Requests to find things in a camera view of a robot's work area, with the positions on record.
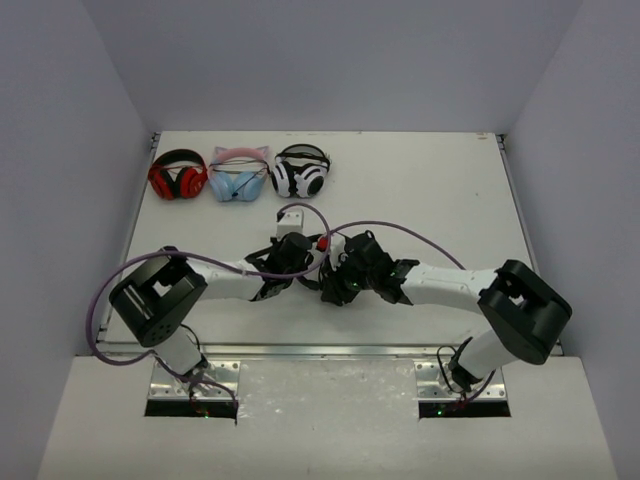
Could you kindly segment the black headset with cable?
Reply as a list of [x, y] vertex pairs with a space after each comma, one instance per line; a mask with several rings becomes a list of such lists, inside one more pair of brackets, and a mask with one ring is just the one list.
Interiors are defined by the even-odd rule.
[[[315, 235], [311, 235], [309, 236], [309, 240], [311, 241], [312, 244], [312, 248], [308, 253], [307, 256], [307, 260], [306, 262], [309, 265], [315, 264], [316, 262], [318, 262], [320, 259], [316, 259], [315, 258], [315, 243], [317, 242], [317, 240], [321, 237], [320, 234], [315, 234]], [[320, 268], [323, 265], [323, 263], [328, 260], [327, 258], [325, 260], [322, 261], [321, 265], [314, 271], [312, 271], [311, 273], [300, 277], [297, 279], [297, 281], [304, 286], [305, 288], [318, 292], [321, 296], [321, 290], [320, 290], [320, 281], [319, 281], [319, 276], [320, 276]]]

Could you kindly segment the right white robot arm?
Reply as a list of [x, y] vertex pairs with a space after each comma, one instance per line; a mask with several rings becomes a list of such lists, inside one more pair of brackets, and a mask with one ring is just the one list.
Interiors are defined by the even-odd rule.
[[519, 260], [486, 270], [435, 267], [394, 259], [365, 231], [331, 248], [319, 269], [321, 299], [344, 306], [364, 291], [393, 305], [435, 305], [477, 313], [490, 328], [466, 339], [441, 368], [460, 395], [515, 361], [546, 362], [570, 320], [570, 304]]

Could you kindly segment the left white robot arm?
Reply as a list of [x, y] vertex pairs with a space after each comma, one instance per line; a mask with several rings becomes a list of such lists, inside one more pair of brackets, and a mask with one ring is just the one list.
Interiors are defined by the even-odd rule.
[[165, 247], [118, 283], [109, 302], [142, 347], [153, 351], [177, 376], [192, 379], [208, 368], [182, 329], [196, 303], [272, 298], [291, 285], [292, 274], [308, 269], [311, 249], [307, 237], [289, 233], [256, 255], [216, 266]]

